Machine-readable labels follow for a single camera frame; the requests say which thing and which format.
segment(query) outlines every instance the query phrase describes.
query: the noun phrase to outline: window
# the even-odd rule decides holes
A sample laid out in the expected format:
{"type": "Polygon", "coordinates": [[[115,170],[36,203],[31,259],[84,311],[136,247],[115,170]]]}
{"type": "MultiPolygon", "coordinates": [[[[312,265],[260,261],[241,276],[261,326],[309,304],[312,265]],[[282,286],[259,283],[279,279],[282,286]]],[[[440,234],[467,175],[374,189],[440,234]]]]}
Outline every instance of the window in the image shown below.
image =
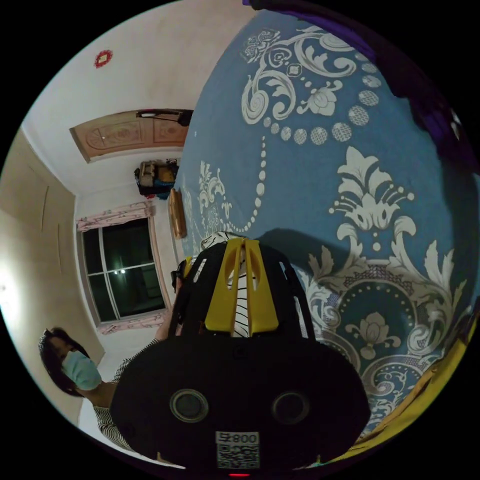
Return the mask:
{"type": "Polygon", "coordinates": [[[91,294],[101,322],[165,308],[146,218],[82,234],[91,294]]]}

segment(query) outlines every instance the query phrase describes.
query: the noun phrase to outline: yellow bracket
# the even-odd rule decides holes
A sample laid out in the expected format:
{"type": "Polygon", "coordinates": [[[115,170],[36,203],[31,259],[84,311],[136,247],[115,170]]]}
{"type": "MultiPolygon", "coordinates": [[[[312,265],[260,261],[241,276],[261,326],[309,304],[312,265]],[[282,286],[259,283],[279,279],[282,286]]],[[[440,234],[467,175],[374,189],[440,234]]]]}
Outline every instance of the yellow bracket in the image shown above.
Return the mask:
{"type": "Polygon", "coordinates": [[[216,279],[215,290],[205,318],[205,327],[211,332],[233,334],[235,313],[237,311],[237,292],[239,288],[240,254],[245,239],[233,238],[226,244],[220,272],[216,279]],[[231,289],[228,286],[233,272],[231,289]]]}
{"type": "Polygon", "coordinates": [[[185,268],[183,270],[183,278],[186,278],[187,275],[189,274],[189,271],[192,269],[192,257],[191,256],[188,256],[186,259],[185,259],[185,268]]]}
{"type": "Polygon", "coordinates": [[[279,327],[279,320],[258,240],[245,240],[245,259],[249,334],[273,332],[279,327]]]}

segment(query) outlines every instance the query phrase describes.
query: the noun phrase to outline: fisheye lens view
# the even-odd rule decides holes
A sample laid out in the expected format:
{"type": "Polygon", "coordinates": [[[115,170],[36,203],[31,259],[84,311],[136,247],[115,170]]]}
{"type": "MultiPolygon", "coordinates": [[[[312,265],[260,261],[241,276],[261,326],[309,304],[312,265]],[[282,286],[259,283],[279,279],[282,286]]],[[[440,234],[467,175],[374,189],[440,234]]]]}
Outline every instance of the fisheye lens view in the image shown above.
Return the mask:
{"type": "Polygon", "coordinates": [[[477,155],[357,20],[158,6],[75,54],[16,132],[6,331],[59,419],[127,458],[325,477],[409,429],[469,348],[477,155]]]}

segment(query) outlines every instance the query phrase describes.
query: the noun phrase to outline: blue face mask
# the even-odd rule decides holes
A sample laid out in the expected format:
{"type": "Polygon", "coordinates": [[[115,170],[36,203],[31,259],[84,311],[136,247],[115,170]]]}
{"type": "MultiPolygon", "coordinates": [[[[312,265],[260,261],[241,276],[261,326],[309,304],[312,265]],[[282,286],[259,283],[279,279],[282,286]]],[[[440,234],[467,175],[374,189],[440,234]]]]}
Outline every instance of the blue face mask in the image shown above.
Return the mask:
{"type": "Polygon", "coordinates": [[[66,354],[62,368],[65,375],[80,390],[93,390],[102,383],[102,377],[94,362],[78,350],[66,354]]]}

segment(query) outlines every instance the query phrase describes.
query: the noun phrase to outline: camera lens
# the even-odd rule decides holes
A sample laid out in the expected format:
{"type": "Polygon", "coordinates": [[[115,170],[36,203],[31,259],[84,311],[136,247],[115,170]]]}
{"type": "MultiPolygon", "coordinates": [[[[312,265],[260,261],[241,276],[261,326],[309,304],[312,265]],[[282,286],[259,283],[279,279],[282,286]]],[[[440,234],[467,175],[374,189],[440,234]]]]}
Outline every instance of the camera lens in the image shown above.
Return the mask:
{"type": "Polygon", "coordinates": [[[182,422],[196,423],[209,411],[207,399],[196,390],[179,390],[171,396],[170,410],[182,422]]]}
{"type": "Polygon", "coordinates": [[[277,422],[284,425],[295,425],[309,414],[310,404],[301,393],[289,391],[280,394],[275,399],[271,411],[277,422]]]}

